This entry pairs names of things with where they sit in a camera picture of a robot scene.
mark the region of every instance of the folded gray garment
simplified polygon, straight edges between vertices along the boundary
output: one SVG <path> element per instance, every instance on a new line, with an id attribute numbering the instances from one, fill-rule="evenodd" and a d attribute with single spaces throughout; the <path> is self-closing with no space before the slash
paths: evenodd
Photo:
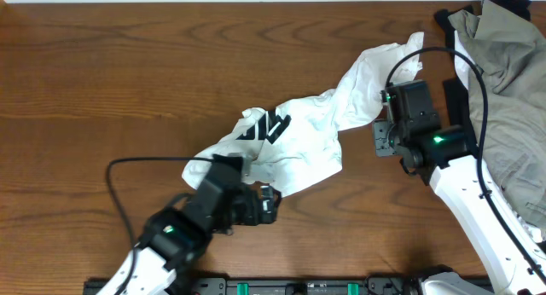
<path id="1" fill-rule="evenodd" d="M 509 204 L 546 229 L 546 39 L 530 22 L 485 1 L 477 17 L 449 17 L 462 46 L 482 71 L 489 116 L 484 159 Z M 469 78 L 470 120 L 479 136 L 481 89 Z"/>

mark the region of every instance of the wood grain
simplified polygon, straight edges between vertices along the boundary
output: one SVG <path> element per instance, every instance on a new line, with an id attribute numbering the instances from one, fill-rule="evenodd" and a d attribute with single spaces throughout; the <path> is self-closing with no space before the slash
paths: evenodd
<path id="1" fill-rule="evenodd" d="M 360 52 L 425 32 L 465 3 L 13 4 L 0 15 L 0 293 L 79 294 L 129 245 L 103 180 L 111 159 L 193 155 L 248 107 L 334 87 Z M 546 30 L 546 4 L 531 6 Z M 447 124 L 448 55 L 422 56 Z M 277 223 L 216 236 L 199 269 L 232 277 L 355 277 L 439 263 L 485 270 L 430 188 L 340 133 L 344 170 L 283 201 Z M 183 166 L 120 166 L 136 230 L 187 191 Z"/>

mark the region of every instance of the green light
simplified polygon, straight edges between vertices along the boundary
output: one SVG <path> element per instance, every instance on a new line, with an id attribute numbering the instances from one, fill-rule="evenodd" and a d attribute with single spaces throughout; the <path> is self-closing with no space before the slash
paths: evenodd
<path id="1" fill-rule="evenodd" d="M 166 227 L 163 228 L 163 232 L 165 232 L 165 233 L 170 233 L 172 231 L 174 231 L 174 228 L 171 225 L 166 226 Z"/>

